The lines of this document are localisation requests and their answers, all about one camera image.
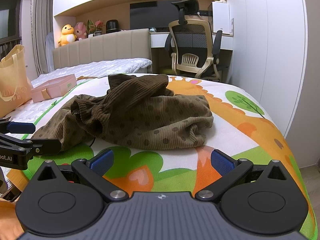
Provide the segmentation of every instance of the window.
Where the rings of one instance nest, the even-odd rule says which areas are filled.
[[[20,44],[21,0],[0,0],[0,59]]]

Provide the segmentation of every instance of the black cable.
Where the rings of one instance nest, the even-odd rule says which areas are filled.
[[[93,138],[93,141],[92,141],[92,143],[90,144],[90,146],[89,147],[91,147],[93,144],[94,144],[94,141],[96,140],[96,138]]]

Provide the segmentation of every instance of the pink box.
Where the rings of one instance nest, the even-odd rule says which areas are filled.
[[[77,85],[74,74],[44,82],[31,90],[34,103],[64,96]]]

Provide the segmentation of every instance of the blue gripper pad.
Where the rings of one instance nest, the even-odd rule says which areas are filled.
[[[221,175],[226,175],[235,168],[235,165],[216,150],[211,153],[211,166]]]
[[[26,122],[11,122],[7,125],[9,133],[28,133],[32,134],[36,131],[36,127],[33,123]]]
[[[103,176],[112,167],[114,161],[113,151],[105,149],[87,161],[87,166],[95,173]]]

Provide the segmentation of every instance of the stuffed animal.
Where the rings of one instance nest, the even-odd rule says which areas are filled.
[[[87,37],[87,27],[83,22],[76,24],[74,34],[77,36],[79,41]]]
[[[73,34],[74,28],[70,25],[64,25],[61,31],[61,37],[58,40],[58,46],[64,46],[76,41],[77,36]]]

